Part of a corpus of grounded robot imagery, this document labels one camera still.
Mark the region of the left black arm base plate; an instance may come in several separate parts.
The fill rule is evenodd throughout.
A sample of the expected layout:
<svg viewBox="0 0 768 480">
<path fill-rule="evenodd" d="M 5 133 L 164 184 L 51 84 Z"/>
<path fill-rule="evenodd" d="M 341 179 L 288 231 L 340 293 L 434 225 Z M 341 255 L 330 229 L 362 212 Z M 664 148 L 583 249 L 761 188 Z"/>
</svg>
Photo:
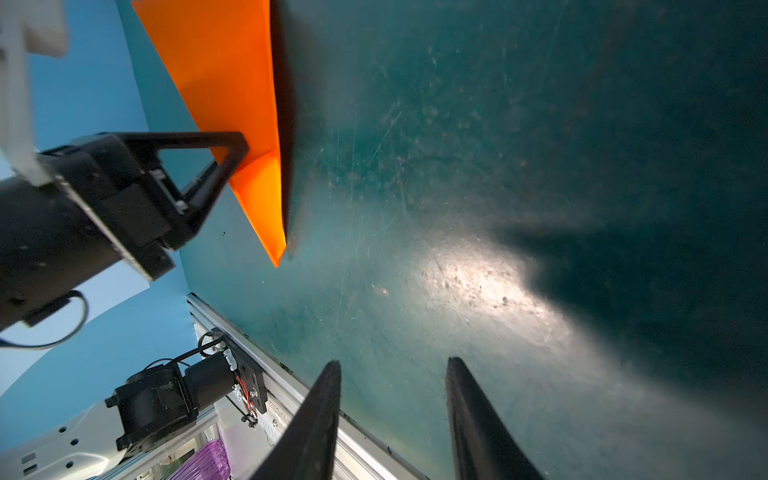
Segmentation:
<svg viewBox="0 0 768 480">
<path fill-rule="evenodd" d="M 264 382 L 264 370 L 261 365 L 245 351 L 231 336 L 225 335 L 224 342 L 237 364 L 237 376 L 241 388 L 245 390 L 248 405 L 258 412 L 267 412 L 268 390 Z"/>
</svg>

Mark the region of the orange square paper sheet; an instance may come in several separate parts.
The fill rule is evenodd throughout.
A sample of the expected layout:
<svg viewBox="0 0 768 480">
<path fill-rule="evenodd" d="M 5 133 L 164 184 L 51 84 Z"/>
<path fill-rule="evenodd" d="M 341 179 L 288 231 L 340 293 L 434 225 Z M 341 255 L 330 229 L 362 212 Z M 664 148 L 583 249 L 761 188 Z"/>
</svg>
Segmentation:
<svg viewBox="0 0 768 480">
<path fill-rule="evenodd" d="M 134 11 L 203 132 L 237 131 L 249 152 L 229 185 L 273 265 L 286 250 L 267 1 L 136 1 Z"/>
</svg>

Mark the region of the purple ribbed object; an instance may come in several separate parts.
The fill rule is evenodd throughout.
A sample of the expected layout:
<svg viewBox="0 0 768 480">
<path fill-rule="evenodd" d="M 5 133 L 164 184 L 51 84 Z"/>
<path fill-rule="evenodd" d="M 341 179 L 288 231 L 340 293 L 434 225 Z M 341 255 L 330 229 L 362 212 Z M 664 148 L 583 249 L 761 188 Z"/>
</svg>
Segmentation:
<svg viewBox="0 0 768 480">
<path fill-rule="evenodd" d="M 228 480 L 231 478 L 224 442 L 216 439 L 194 453 L 170 477 L 170 480 Z"/>
</svg>

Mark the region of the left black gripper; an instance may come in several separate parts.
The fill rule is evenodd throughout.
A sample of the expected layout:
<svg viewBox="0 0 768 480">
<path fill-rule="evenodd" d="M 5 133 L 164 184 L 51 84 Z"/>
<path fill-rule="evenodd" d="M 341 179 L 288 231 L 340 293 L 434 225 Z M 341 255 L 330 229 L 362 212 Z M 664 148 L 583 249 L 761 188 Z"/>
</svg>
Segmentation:
<svg viewBox="0 0 768 480">
<path fill-rule="evenodd" d="M 179 188 L 161 160 L 174 150 L 224 157 Z M 155 281 L 175 267 L 169 252 L 197 235 L 248 152 L 239 132 L 113 133 L 45 150 L 39 160 L 122 259 Z"/>
</svg>

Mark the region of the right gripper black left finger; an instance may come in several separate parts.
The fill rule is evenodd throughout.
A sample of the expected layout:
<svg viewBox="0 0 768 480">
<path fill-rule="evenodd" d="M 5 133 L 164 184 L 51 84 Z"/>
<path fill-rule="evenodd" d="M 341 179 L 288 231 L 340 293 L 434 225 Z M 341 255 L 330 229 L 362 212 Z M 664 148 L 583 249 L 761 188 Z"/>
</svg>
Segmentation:
<svg viewBox="0 0 768 480">
<path fill-rule="evenodd" d="M 251 479 L 331 479 L 341 398 L 341 365 L 326 364 L 278 443 Z"/>
</svg>

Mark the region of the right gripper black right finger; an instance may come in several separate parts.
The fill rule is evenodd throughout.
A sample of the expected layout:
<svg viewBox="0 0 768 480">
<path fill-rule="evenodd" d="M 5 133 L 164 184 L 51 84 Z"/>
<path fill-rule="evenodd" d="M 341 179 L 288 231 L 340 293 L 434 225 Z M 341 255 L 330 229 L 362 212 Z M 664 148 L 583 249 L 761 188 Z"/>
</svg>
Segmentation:
<svg viewBox="0 0 768 480">
<path fill-rule="evenodd" d="M 543 478 L 459 357 L 448 359 L 445 389 L 458 479 Z"/>
</svg>

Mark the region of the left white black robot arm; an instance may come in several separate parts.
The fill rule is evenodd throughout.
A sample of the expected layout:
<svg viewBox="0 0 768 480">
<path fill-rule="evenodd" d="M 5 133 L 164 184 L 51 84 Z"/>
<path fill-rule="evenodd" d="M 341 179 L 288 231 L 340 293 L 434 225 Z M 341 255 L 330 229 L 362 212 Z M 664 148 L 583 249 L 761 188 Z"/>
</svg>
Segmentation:
<svg viewBox="0 0 768 480">
<path fill-rule="evenodd" d="M 1 183 L 5 479 L 92 479 L 169 441 L 236 383 L 200 358 L 179 249 L 245 160 L 234 132 L 101 133 Z"/>
</svg>

